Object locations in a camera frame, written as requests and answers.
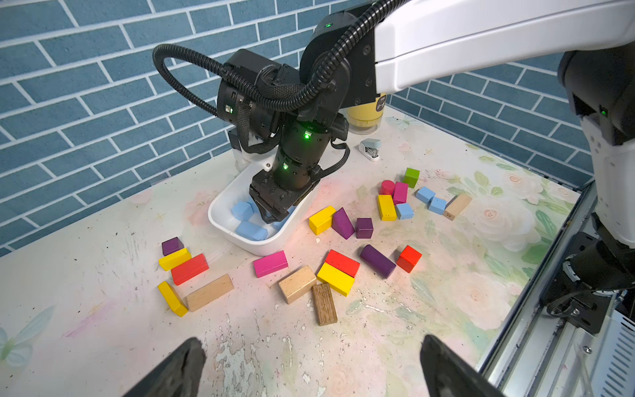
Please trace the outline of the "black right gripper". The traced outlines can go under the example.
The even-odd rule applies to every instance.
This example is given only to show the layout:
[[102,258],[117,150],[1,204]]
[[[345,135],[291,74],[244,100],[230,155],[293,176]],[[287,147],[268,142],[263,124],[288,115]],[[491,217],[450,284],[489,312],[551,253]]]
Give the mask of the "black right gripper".
[[305,87],[297,69],[239,50],[226,70],[250,83],[249,91],[223,78],[218,91],[218,117],[236,127],[239,147],[246,154],[275,153],[272,165],[251,180],[249,195],[266,223],[287,218],[291,207],[300,203],[326,176],[346,163],[350,150],[346,144],[348,122],[340,110],[350,88],[350,63],[337,66],[327,55],[319,56],[313,66],[332,71],[318,84],[321,90],[307,104],[292,110],[274,110],[256,100],[289,99]]

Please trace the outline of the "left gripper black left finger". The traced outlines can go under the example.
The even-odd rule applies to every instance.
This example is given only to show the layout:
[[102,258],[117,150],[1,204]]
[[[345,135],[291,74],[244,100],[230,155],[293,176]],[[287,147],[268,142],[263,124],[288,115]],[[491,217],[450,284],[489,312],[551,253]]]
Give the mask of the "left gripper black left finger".
[[197,396],[205,362],[201,341],[191,337],[125,393],[125,397]]

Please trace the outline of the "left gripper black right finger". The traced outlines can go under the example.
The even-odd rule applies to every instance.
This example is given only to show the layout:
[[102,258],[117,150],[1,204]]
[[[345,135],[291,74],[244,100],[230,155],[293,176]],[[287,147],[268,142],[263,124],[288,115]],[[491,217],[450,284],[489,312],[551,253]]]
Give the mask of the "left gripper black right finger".
[[430,396],[504,397],[433,334],[423,339],[420,362]]

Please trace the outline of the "light blue block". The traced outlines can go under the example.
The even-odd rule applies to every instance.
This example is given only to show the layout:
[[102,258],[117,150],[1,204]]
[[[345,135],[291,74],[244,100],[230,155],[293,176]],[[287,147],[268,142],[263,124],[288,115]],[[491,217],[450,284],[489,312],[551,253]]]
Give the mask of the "light blue block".
[[265,228],[249,221],[242,221],[235,229],[235,233],[254,242],[264,241],[268,238],[268,231]]

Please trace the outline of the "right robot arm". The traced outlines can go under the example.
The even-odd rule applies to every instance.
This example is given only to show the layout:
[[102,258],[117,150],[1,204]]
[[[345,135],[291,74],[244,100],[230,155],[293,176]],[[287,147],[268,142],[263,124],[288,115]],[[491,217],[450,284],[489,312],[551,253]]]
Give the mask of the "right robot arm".
[[441,79],[483,73],[481,88],[512,122],[527,117],[513,82],[532,91],[538,68],[518,61],[559,55],[556,96],[563,97],[589,145],[598,203],[598,237],[563,261],[542,296],[554,317],[600,331],[608,294],[634,281],[634,4],[631,1],[380,1],[326,16],[296,72],[249,51],[228,62],[221,114],[244,102],[240,137],[285,104],[296,120],[330,123],[340,110],[426,83],[447,97]]

